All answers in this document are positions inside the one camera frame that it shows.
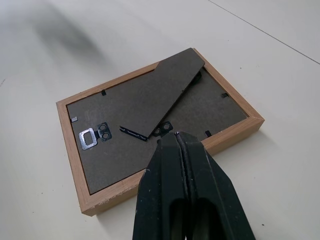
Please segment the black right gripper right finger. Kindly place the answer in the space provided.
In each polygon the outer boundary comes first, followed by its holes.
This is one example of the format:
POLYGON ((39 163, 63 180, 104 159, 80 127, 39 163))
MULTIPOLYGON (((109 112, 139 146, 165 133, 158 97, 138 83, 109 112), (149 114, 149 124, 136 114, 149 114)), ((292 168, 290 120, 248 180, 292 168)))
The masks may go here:
POLYGON ((256 240, 227 174, 195 136, 176 138, 188 192, 186 240, 256 240))

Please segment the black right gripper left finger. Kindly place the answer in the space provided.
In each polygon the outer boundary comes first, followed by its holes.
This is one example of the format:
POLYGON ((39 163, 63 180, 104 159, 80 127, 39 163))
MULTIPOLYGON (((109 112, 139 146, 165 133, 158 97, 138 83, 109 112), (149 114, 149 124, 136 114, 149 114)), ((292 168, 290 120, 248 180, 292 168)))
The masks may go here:
POLYGON ((185 240, 187 190, 182 151, 169 133, 157 142, 139 182, 132 240, 185 240))

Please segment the wooden picture frame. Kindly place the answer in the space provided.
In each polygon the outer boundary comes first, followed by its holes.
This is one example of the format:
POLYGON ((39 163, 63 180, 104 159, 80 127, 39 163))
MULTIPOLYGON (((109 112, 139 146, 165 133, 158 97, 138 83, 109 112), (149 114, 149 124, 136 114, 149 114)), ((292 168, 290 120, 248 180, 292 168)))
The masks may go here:
POLYGON ((57 102, 82 214, 133 197, 158 140, 197 137, 212 155, 257 132, 264 118, 194 48, 57 102))

